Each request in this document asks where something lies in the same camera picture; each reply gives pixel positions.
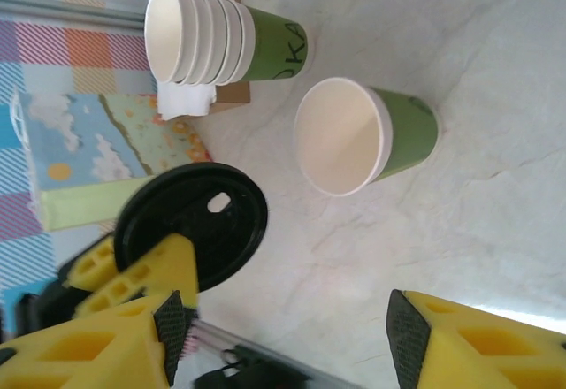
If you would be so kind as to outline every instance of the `metal rod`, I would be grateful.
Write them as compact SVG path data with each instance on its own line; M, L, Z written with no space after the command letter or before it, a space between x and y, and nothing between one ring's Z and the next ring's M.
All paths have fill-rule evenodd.
M140 13L107 10L58 0L0 0L0 11L137 30L143 29L144 21L144 16Z
M194 326L196 328L196 337L208 348L220 350L221 347L218 344L222 344L222 342L225 342L227 344L226 348L240 344L245 347L249 347L262 355L271 357L272 359L282 362L289 367L299 370L306 376L309 376L312 379L312 385L310 385L309 387L312 387L313 389L361 389L361 386L359 385L354 385L345 380L342 380L341 378L336 378L327 373L324 373L323 371L313 369L312 367L302 362L298 362L287 356L271 351L266 347L261 347L256 343L250 342L249 340L242 339L234 334L231 334L230 332L219 329L212 324L208 324L200 320L195 320Z

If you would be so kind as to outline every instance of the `black cup lid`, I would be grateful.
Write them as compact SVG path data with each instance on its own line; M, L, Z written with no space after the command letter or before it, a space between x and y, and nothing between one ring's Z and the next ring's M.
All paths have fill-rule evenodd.
M209 202L226 194L219 212ZM254 255L267 227L267 202L246 174L217 163L183 165L160 174L128 201L114 232L119 271L165 236L181 234L195 245L199 290L230 278Z

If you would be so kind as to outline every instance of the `black rubber pad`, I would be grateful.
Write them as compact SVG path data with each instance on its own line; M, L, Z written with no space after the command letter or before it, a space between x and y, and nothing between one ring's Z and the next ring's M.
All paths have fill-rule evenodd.
M27 317L31 332L66 323L74 315L75 308L92 293L65 286L57 279L49 283L41 294L29 303Z
M183 351L187 327L180 292L175 291L153 315L157 338L165 347L164 372L169 386L175 382L177 365Z
M37 299L35 294L23 294L14 307L16 317L16 337L25 336L33 331L30 314L32 303Z
M387 337L401 389L416 389L425 361L431 326L399 290L387 307Z
M0 349L0 365L4 364L15 354L16 350L13 347L5 347L3 349Z

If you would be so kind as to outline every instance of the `white cup rim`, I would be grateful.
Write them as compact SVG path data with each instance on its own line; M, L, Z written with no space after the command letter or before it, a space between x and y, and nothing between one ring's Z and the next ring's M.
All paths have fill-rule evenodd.
M184 37L183 37L184 27L183 27L183 22L182 22L182 10L181 10L181 6L180 6L180 2L179 2L179 0L177 0L177 10L170 11L170 13L177 12L178 15L179 15L179 23L180 23L179 42L178 42L178 45L177 45L177 57L175 59L175 64L172 67L171 71L169 73L167 73L168 76L165 77L164 73L158 72L156 74L154 72L154 69L157 69L158 58L155 56L156 55L155 48L151 49L149 47L150 40L152 40L152 37L151 37L151 34L149 33L148 22L151 21L151 19L149 18L149 14L152 11L152 9L151 9L152 6L155 7L155 0L148 0L148 5L147 5L146 11L145 11L145 21L144 21L144 26L143 26L143 36L144 36L146 56L148 58L149 68L151 69L151 73L153 74L155 79L159 82L170 82L175 77L175 73L179 70L179 66L180 66L180 62L181 62L181 58L182 58L182 52L183 52L184 44L185 44L184 43Z
M222 2L220 0L204 0L204 1L208 2L208 4L210 5L210 10L212 12L212 37L211 37L212 42L211 42L210 56L208 57L207 65L205 66L204 69L204 75L202 77L202 80L197 82L197 84L210 85L220 73L220 68L222 67L222 64L226 59L226 49L228 44L229 30L227 27L228 21L226 19L226 12L224 11L224 6L222 5ZM222 24L220 24L220 26L222 28L216 28L217 22L215 18L218 17L215 15L215 11L214 11L216 6L218 6L217 12L218 10L221 11L222 19L220 19L220 21L222 22ZM215 54L215 49L222 49L222 48L224 49L222 55L220 57L217 57ZM209 78L210 73L214 72L214 70L212 70L212 66L214 66L215 60L218 59L220 59L219 66L217 66L214 76L212 78Z
M201 75L199 75L198 77L196 77L195 82L192 83L192 85L199 85L199 84L203 84L203 80L206 77L207 71L208 71L208 65L210 63L210 60L212 59L212 50L214 49L214 17L213 17L213 11L212 11L212 6L210 4L210 0L203 0L204 4L206 4L206 10L207 10L207 15L209 17L209 20L206 24L204 25L209 25L210 26L210 42L208 44L208 47L205 48L205 46L201 46L201 51L203 51L204 49L207 49L208 51L206 52L206 60L205 60L205 65L203 68L203 72L201 73Z
M181 11L182 11L183 5L187 5L187 4L184 3L182 0L180 0L180 2L181 2ZM190 54L191 54L190 63L188 64L187 69L184 71L182 78L180 80L174 81L177 84L182 84L183 81L187 78L187 76L190 75L192 73L192 71L195 69L196 59L197 59L198 50L199 50L200 42L201 42L200 20L199 20L200 19L200 16L199 16L200 13L198 11L198 8L196 7L195 0L190 0L190 3L191 3L191 7L193 8L193 13L195 15L195 22L192 24L195 27L195 33L191 34L191 36L193 35L195 38L192 42L187 42L189 34L183 35L183 51L185 51L186 49L189 49L191 45L193 46L193 48L192 48L192 51L190 52ZM186 28L186 26L185 26L186 18L187 18L186 16L183 16L183 29Z
M238 10L241 23L241 52L236 69L227 83L237 82L246 75L256 52L256 24L254 23L251 13L245 4L236 1L233 1L233 3ZM242 64L245 62L248 62L247 66L242 67Z
M236 69L238 68L238 61L240 60L240 56L241 56L241 50L242 50L242 44L243 44L243 28L242 28L242 22L241 22L241 18L240 18L240 12L238 11L238 6L236 5L235 0L218 0L220 2L220 5L222 6L222 8L224 9L224 13L226 16L226 24L228 25L228 34L227 34L227 38L226 38L226 51L225 51L225 58L224 58L224 62L222 63L222 66L220 67L220 71L218 72L218 75L216 76L216 78L212 81L211 84L215 84L215 85L225 85L228 84L230 79L232 78L232 76L235 74ZM232 46L232 41L234 38L234 34L232 31L232 28L230 26L231 23L233 23L230 19L229 19L229 12L226 9L226 5L224 3L224 1L226 1L227 3L229 3L231 6L233 7L233 10L235 12L235 18L236 18L236 26L240 29L240 45L237 46L237 49L233 49L233 50L237 50L237 51L230 51L230 47ZM222 80L220 80L219 78L221 76L223 76L223 72L226 71L226 67L228 66L228 64L230 64L231 62L228 60L230 55L237 55L236 56L236 60L235 60L235 64L233 65L233 70L232 72L230 72L230 75L228 75L227 77L224 77Z
M343 193L333 193L322 188L307 173L299 157L300 146L298 146L297 133L296 133L297 126L301 118L301 112L305 108L305 100L309 97L309 95L312 94L313 91L318 90L320 87L324 85L333 84L336 82L346 83L357 88L368 100L370 100L373 103L373 105L375 106L373 108L373 112L375 114L374 116L375 119L377 120L379 127L379 149L375 158L375 164L372 166L371 172L368 173L368 176L364 179L364 181L361 184ZM362 188L366 187L373 180L375 180L379 176L379 174L381 174L381 172L383 172L383 170L387 165L389 157L391 156L391 150L393 147L393 133L394 133L393 123L391 121L391 115L389 114L389 110L387 109L383 99L381 99L381 97L376 92L349 78L332 77L326 80L322 80L319 83L315 84L312 88L310 88L310 90L305 94L304 98L301 100L301 104L299 105L299 108L294 118L294 139L293 139L294 152L295 155L297 156L297 162L299 164L299 168L301 169L302 175L313 187L315 187L318 191L324 193L325 195L330 195L333 197L345 197L360 191Z

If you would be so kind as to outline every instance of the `marble countertop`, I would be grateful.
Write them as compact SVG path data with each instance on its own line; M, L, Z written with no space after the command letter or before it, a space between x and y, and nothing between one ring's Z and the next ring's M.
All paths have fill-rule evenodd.
M566 0L244 0L311 27L295 80L197 121L265 192L252 260L203 319L370 388L397 387L385 315L417 290L566 332ZM422 97L442 135L417 168L348 198L299 172L297 106L347 76Z

